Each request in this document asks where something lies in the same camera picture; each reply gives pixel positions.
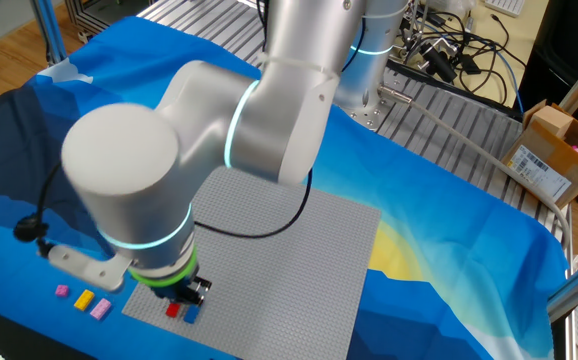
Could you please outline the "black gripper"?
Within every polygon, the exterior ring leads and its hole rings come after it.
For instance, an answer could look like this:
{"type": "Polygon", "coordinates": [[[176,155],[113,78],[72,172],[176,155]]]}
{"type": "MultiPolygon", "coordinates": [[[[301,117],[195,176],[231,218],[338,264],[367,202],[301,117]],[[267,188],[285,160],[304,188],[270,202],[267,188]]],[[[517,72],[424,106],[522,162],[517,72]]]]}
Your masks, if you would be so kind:
{"type": "Polygon", "coordinates": [[[168,299],[172,303],[188,303],[200,307],[211,286],[211,281],[195,276],[190,283],[181,280],[172,285],[154,287],[153,292],[157,297],[168,299]]]}

